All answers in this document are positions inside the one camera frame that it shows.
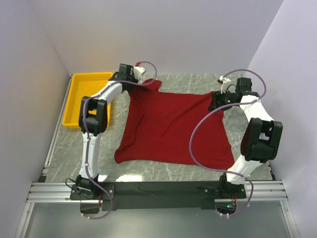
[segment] cable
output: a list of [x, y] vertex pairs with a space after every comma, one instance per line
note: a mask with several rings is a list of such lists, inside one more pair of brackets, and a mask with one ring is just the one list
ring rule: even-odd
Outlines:
[[252, 70], [249, 70], [249, 69], [236, 69], [236, 70], [233, 70], [233, 71], [231, 71], [231, 72], [226, 73], [223, 77], [226, 77], [226, 76], [228, 76], [229, 74], [234, 73], [234, 72], [238, 72], [238, 71], [250, 72], [250, 73], [254, 74], [256, 77], [258, 77], [258, 78], [261, 80], [261, 82], [262, 82], [262, 84], [263, 84], [263, 87], [264, 87], [264, 92], [263, 92], [263, 94], [262, 94], [258, 99], [255, 99], [255, 100], [253, 100], [252, 102], [248, 102], [248, 103], [231, 103], [231, 104], [223, 105], [223, 106], [221, 106], [221, 107], [219, 107], [219, 108], [213, 110], [212, 112], [208, 113], [208, 114], [197, 124], [197, 126], [196, 126], [195, 129], [193, 130], [192, 135], [190, 136], [190, 140], [189, 140], [189, 153], [190, 153], [190, 156], [192, 157], [193, 161], [194, 161], [198, 166], [200, 166], [200, 167], [202, 167], [202, 168], [204, 168], [204, 169], [206, 169], [206, 170], [213, 171], [213, 172], [220, 172], [220, 173], [228, 173], [228, 174], [238, 175], [238, 176], [244, 178], [245, 181], [248, 181], [248, 182], [250, 183], [250, 185], [251, 185], [251, 192], [250, 192], [250, 195], [249, 195], [249, 198], [248, 198], [247, 202], [244, 204], [244, 206], [243, 206], [239, 211], [236, 211], [235, 213], [230, 214], [229, 216], [235, 216], [235, 215], [239, 214], [239, 213], [242, 212], [242, 211], [248, 206], [248, 204], [250, 203], [250, 200], [251, 200], [252, 195], [253, 195], [253, 190], [254, 190], [254, 185], [253, 185], [252, 181], [251, 181], [249, 178], [245, 177], [243, 174], [240, 174], [240, 173], [237, 173], [237, 172], [234, 172], [234, 171], [215, 170], [215, 169], [211, 169], [211, 168], [208, 168], [208, 167], [206, 167], [206, 166], [203, 166], [201, 163], [199, 163], [199, 162], [196, 160], [196, 158], [195, 158], [195, 156], [194, 156], [194, 154], [193, 154], [193, 151], [192, 151], [192, 144], [193, 144], [193, 139], [194, 139], [194, 136], [195, 136], [195, 133], [196, 133], [197, 129], [198, 129], [211, 115], [213, 115], [213, 114], [215, 114], [216, 112], [219, 112], [220, 110], [225, 109], [225, 108], [227, 108], [227, 107], [253, 104], [253, 103], [257, 102], [258, 100], [260, 100], [261, 98], [263, 98], [264, 95], [266, 94], [266, 84], [265, 84], [264, 80], [263, 80], [257, 73], [253, 72]]
[[238, 203], [236, 202], [236, 211], [238, 211]]
[[234, 86], [235, 88], [237, 88], [237, 86], [236, 86], [236, 85], [234, 85], [234, 84], [230, 84], [230, 85], [227, 87], [226, 92], [228, 92], [228, 91], [229, 91], [229, 88], [230, 88], [231, 86]]
[[90, 176], [89, 174], [89, 170], [88, 170], [88, 152], [89, 152], [89, 145], [90, 145], [90, 134], [89, 134], [89, 131], [88, 131], [88, 127], [87, 127], [87, 120], [86, 120], [86, 109], [87, 109], [87, 106], [88, 106], [88, 102], [91, 100], [91, 99], [94, 99], [96, 97], [98, 97], [100, 94], [103, 94], [105, 93], [110, 87], [112, 87], [113, 85], [117, 84], [117, 83], [129, 83], [129, 84], [133, 84], [133, 85], [138, 85], [138, 86], [147, 86], [151, 83], [153, 83], [157, 77], [158, 77], [158, 71], [157, 71], [157, 68], [155, 67], [154, 64], [152, 64], [151, 62], [149, 61], [140, 61], [140, 62], [137, 62], [137, 65], [140, 65], [142, 63], [148, 63], [150, 65], [153, 66], [154, 70], [155, 70], [155, 77], [150, 81], [150, 82], [147, 82], [147, 83], [143, 83], [143, 84], [138, 84], [138, 83], [133, 83], [133, 82], [129, 82], [129, 81], [124, 81], [124, 80], [118, 80], [118, 81], [115, 81], [113, 84], [107, 86], [102, 92], [100, 92], [98, 95], [96, 96], [93, 96], [93, 97], [89, 97], [86, 99], [86, 101], [84, 102], [84, 106], [83, 106], [83, 123], [84, 123], [84, 128], [86, 130], [86, 133], [87, 133], [87, 146], [86, 146], [86, 158], [85, 158], [85, 171], [86, 171], [86, 174], [87, 174], [87, 177], [89, 178], [89, 180], [95, 185], [97, 186], [101, 191], [103, 191], [110, 199], [110, 208], [109, 210], [103, 214], [102, 216], [99, 216], [99, 217], [90, 217], [86, 214], [83, 214], [84, 217], [88, 218], [88, 219], [92, 219], [92, 220], [96, 220], [96, 219], [100, 219], [100, 218], [104, 218], [106, 217], [113, 209], [113, 198], [112, 196], [110, 195], [110, 193], [105, 190], [103, 187], [101, 187], [97, 182], [95, 182], [93, 180], [93, 178]]
[[65, 180], [66, 186], [69, 187], [69, 188], [71, 188], [71, 189], [73, 189], [70, 185], [67, 184], [67, 180], [70, 180], [70, 181], [72, 181], [73, 183], [76, 183], [75, 180], [73, 180], [73, 179], [71, 179], [71, 178], [67, 178], [67, 179]]

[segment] black bracket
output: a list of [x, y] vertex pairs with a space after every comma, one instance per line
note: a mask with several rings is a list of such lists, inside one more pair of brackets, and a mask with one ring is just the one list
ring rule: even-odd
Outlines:
[[265, 121], [251, 118], [241, 141], [241, 154], [246, 161], [260, 161], [266, 163], [276, 157], [281, 140], [283, 124], [279, 121]]
[[[84, 103], [88, 98], [89, 97], [83, 97], [80, 106], [78, 124], [81, 127], [81, 131], [83, 133], [86, 132], [83, 122], [83, 109]], [[108, 124], [107, 101], [98, 99], [89, 100], [86, 108], [86, 122], [88, 131], [93, 133], [94, 136], [97, 136], [99, 133], [103, 133], [106, 130]]]
[[[123, 63], [120, 64], [119, 71], [113, 75], [112, 80], [138, 83], [138, 80], [134, 76], [133, 66]], [[122, 83], [122, 91], [132, 92], [134, 86], [130, 83]]]
[[[98, 176], [94, 178], [94, 181], [98, 182]], [[102, 187], [112, 196], [114, 195], [114, 184], [103, 183]], [[70, 193], [70, 200], [99, 200], [100, 203], [81, 203], [80, 211], [83, 214], [97, 214], [101, 210], [101, 201], [108, 201], [110, 198], [105, 192], [95, 186], [89, 179], [77, 176], [75, 184], [72, 186]]]
[[[243, 185], [234, 185], [221, 176], [220, 181], [186, 181], [186, 182], [98, 182], [113, 196], [117, 209], [154, 209], [154, 208], [190, 208], [215, 209], [215, 199], [246, 198]], [[87, 191], [78, 194], [73, 186], [71, 200], [98, 200], [100, 190], [96, 190], [91, 198]], [[102, 210], [110, 206], [108, 196], [103, 194]], [[82, 213], [98, 212], [98, 205], [81, 205]]]
[[[211, 104], [208, 107], [208, 111], [212, 112], [213, 110], [227, 104], [231, 103], [240, 103], [241, 99], [245, 95], [252, 95], [259, 97], [259, 94], [257, 92], [252, 92], [252, 82], [250, 78], [238, 78], [237, 79], [237, 85], [236, 85], [236, 91], [235, 93], [231, 92], [223, 92], [220, 91], [212, 92], [211, 94]], [[231, 107], [227, 107], [222, 109], [223, 111], [226, 111], [230, 109]]]

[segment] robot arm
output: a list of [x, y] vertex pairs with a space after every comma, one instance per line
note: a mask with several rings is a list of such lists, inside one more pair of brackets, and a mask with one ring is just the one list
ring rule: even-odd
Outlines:
[[84, 148], [82, 156], [82, 164], [79, 172], [79, 176], [76, 179], [77, 187], [92, 191], [93, 185], [89, 181], [86, 173], [86, 157], [88, 157], [88, 170], [93, 180], [98, 180], [98, 153], [99, 144], [102, 133], [106, 129], [107, 125], [107, 105], [109, 105], [114, 98], [120, 95], [124, 90], [132, 91], [133, 85], [118, 83], [117, 81], [131, 81], [137, 83], [141, 76], [145, 73], [145, 69], [139, 65], [131, 66], [121, 64], [119, 71], [108, 81], [106, 86], [101, 89], [97, 94], [93, 95], [88, 103], [86, 111], [86, 122], [89, 130], [89, 136], [85, 130], [83, 123], [83, 105], [89, 97], [82, 99], [79, 125], [82, 130]]
[[[239, 78], [235, 93], [227, 91], [228, 86], [231, 85], [231, 80], [220, 77], [219, 83], [221, 90], [213, 93], [210, 111], [226, 104], [248, 103], [257, 100], [255, 103], [239, 106], [245, 113], [249, 124], [241, 142], [241, 155], [228, 169], [228, 171], [249, 176], [255, 168], [276, 157], [283, 125], [268, 115], [258, 100], [258, 93], [252, 92], [251, 79]], [[239, 185], [244, 183], [244, 178], [227, 173], [226, 182]]]

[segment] metal frame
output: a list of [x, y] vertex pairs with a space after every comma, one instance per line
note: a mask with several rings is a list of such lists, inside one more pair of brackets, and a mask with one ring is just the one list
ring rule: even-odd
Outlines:
[[[286, 201], [287, 195], [282, 181], [254, 181], [254, 192], [251, 201]], [[251, 186], [246, 185], [249, 194]], [[62, 182], [34, 182], [32, 183], [27, 203], [98, 203], [98, 200], [69, 200], [71, 189]], [[216, 199], [215, 202], [227, 202], [231, 199]]]
[[[59, 113], [58, 121], [53, 134], [52, 142], [47, 154], [42, 176], [46, 176], [48, 169], [50, 167], [52, 154], [56, 144], [57, 132], [60, 128], [60, 121], [62, 119], [65, 104], [67, 101], [67, 96], [69, 93], [70, 84], [72, 81], [72, 74], [70, 75], [70, 80], [66, 89], [66, 93], [63, 99], [61, 110]], [[292, 216], [288, 198], [283, 186], [282, 181], [253, 181], [254, 183], [254, 193], [251, 201], [280, 201], [285, 221], [290, 233], [291, 238], [299, 238], [299, 233], [297, 231], [297, 226], [295, 220]], [[245, 185], [246, 193], [250, 194], [251, 186], [250, 184]], [[44, 183], [44, 182], [34, 182], [31, 185], [29, 195], [26, 200], [24, 211], [22, 213], [20, 223], [16, 232], [16, 238], [22, 238], [25, 236], [29, 221], [32, 215], [32, 211], [35, 203], [99, 203], [98, 200], [70, 200], [71, 189], [67, 187], [64, 183]], [[231, 199], [216, 199], [215, 202], [229, 202]]]
[[70, 88], [70, 84], [71, 84], [71, 80], [72, 79], [73, 79], [73, 75], [71, 74], [70, 78], [69, 78], [68, 86], [67, 86], [67, 89], [66, 89], [66, 93], [65, 93], [65, 96], [64, 96], [64, 99], [63, 99], [63, 103], [62, 103], [62, 106], [61, 106], [61, 109], [60, 109], [60, 112], [59, 112], [57, 124], [56, 124], [55, 131], [54, 131], [53, 138], [52, 138], [52, 142], [50, 144], [48, 155], [47, 155], [46, 160], [45, 160], [45, 164], [44, 164], [45, 166], [50, 166], [50, 164], [51, 164], [52, 154], [53, 154], [53, 151], [54, 151], [55, 145], [56, 145], [56, 136], [57, 136], [57, 132], [58, 132], [58, 130], [60, 128], [60, 121], [61, 121], [61, 119], [62, 119], [62, 117], [64, 115], [64, 108], [65, 108], [65, 104], [66, 104], [66, 101], [67, 101], [69, 88]]
[[24, 238], [26, 234], [26, 230], [29, 226], [29, 221], [32, 215], [32, 211], [34, 208], [34, 202], [31, 203], [26, 203], [21, 219], [20, 219], [20, 224], [18, 226], [18, 229], [16, 230], [15, 233], [15, 238]]
[[291, 208], [289, 206], [288, 201], [280, 201], [281, 202], [281, 206], [282, 206], [282, 211], [284, 214], [284, 218], [286, 221], [286, 225], [289, 231], [289, 234], [291, 236], [291, 238], [299, 238], [299, 232], [297, 230], [297, 225], [296, 222], [294, 220]]

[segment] glass panel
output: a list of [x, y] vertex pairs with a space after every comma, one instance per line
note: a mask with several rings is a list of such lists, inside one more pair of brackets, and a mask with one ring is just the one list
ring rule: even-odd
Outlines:
[[100, 220], [80, 216], [79, 204], [38, 203], [27, 238], [288, 238], [279, 202], [252, 202], [236, 217], [220, 218], [214, 210], [118, 210]]

